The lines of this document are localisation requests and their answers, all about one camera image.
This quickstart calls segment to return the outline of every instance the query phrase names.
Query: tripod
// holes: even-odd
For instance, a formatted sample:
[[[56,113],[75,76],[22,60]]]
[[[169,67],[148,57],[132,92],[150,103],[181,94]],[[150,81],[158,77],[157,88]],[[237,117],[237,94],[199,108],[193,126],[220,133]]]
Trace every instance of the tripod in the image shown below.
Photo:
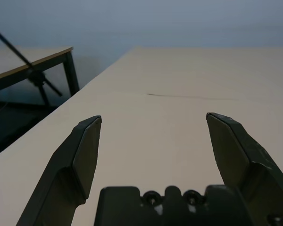
[[[16,54],[26,65],[28,66],[28,79],[31,83],[33,83],[36,87],[38,87],[44,104],[49,106],[49,101],[47,95],[45,93],[43,85],[46,83],[56,94],[61,97],[62,93],[45,77],[43,71],[36,70],[34,66],[0,33],[0,40]]]

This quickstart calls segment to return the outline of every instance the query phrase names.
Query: gray wall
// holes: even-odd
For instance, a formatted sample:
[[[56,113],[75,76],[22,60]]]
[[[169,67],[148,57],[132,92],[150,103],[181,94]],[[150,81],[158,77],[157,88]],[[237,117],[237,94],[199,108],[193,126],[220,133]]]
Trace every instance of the gray wall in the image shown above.
[[[126,51],[146,47],[283,46],[283,0],[0,0],[0,31],[21,46],[74,46],[83,87]],[[66,95],[61,66],[48,78]],[[41,104],[27,81],[0,99]]]

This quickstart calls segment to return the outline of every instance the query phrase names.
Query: table surface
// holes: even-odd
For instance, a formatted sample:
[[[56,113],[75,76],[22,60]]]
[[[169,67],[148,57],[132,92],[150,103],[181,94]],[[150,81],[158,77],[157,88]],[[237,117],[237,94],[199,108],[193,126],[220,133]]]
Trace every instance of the table surface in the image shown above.
[[[72,47],[60,47],[60,48],[17,47],[17,49],[33,65],[37,65],[46,60],[70,52],[73,48]],[[10,49],[8,49],[7,47],[0,48],[0,78],[9,76],[26,68],[28,68],[27,65],[19,57],[17,57]]]
[[[94,115],[98,164],[73,226],[93,225],[106,186],[163,194],[221,184],[207,112],[242,123],[283,172],[283,49],[130,51],[0,153],[0,226],[17,223],[53,152]]]

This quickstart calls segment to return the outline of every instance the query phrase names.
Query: black screw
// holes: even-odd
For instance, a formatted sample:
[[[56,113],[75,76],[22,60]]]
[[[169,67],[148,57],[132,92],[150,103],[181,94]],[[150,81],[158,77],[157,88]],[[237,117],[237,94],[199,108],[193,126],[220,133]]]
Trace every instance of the black screw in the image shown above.
[[[190,204],[192,206],[203,203],[202,195],[199,194],[198,192],[194,191],[194,190],[186,191],[183,194],[183,198],[188,202],[188,204]]]
[[[146,203],[147,205],[150,205],[150,206],[157,206],[162,202],[162,198],[161,198],[160,194],[158,194],[157,192],[154,192],[154,191],[146,192],[143,195],[142,200],[143,200],[144,203]]]

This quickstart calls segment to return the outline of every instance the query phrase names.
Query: metal table frame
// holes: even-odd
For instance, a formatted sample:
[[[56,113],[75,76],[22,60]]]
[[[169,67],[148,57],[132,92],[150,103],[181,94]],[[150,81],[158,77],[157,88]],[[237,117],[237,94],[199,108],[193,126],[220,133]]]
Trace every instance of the metal table frame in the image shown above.
[[[63,63],[64,66],[67,83],[70,90],[70,95],[73,96],[75,93],[77,93],[80,90],[80,88],[76,77],[75,66],[72,59],[71,51],[56,56],[54,58],[48,59],[39,64],[36,64],[34,65],[34,68],[37,70],[45,71],[61,63]],[[9,76],[0,78],[0,90],[27,79],[28,70],[29,68],[26,68]]]

